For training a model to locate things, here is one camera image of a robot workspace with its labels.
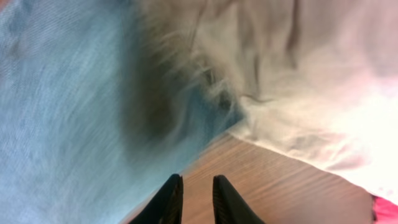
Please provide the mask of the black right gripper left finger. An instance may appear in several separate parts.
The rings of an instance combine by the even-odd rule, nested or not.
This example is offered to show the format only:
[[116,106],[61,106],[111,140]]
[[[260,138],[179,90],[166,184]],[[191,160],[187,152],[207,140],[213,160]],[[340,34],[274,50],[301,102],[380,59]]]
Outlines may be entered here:
[[129,224],[181,224],[182,210],[183,178],[172,174]]

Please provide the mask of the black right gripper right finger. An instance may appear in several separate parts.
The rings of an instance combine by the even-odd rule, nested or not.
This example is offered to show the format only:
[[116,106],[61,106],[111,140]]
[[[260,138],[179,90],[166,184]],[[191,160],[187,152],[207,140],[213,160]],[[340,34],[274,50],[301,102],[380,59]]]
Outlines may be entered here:
[[213,209],[216,224],[265,224],[224,175],[213,178]]

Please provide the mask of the blue denim jeans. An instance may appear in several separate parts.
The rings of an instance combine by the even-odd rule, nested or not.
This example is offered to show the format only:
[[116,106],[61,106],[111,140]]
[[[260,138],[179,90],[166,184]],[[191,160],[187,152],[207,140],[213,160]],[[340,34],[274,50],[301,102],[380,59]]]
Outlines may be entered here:
[[2,223],[119,223],[239,118],[149,57],[133,1],[1,7]]

